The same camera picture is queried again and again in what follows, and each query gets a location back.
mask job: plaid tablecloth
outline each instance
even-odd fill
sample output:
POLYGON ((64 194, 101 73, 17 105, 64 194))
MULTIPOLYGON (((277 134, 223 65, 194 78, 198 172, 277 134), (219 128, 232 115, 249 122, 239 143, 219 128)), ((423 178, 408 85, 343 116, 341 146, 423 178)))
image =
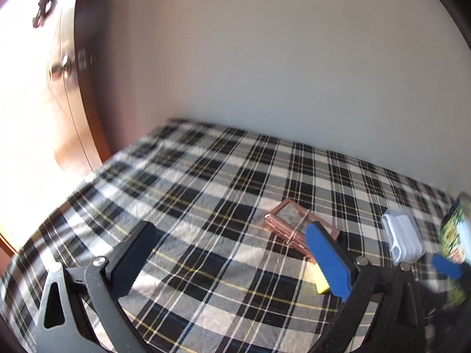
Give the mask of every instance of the plaid tablecloth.
MULTIPOLYGON (((1 278, 1 314, 33 352, 51 263, 86 265, 148 220, 164 237, 120 303, 156 351, 306 352, 340 301, 318 295, 312 264, 263 227, 266 211, 287 197, 335 225, 339 243, 382 265, 391 264, 380 221, 387 207, 411 208, 427 252, 435 252, 452 200, 335 152, 169 121, 116 154, 39 227, 1 278)), ((413 269, 445 289, 427 256, 413 269)), ((350 349, 374 310, 371 304, 350 349)))

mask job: white wall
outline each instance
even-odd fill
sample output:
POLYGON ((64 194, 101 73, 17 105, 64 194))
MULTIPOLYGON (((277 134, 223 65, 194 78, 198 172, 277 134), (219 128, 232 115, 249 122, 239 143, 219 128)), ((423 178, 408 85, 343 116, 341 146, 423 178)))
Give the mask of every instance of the white wall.
POLYGON ((471 51, 438 0, 115 0, 116 150, 169 117, 471 191, 471 51))

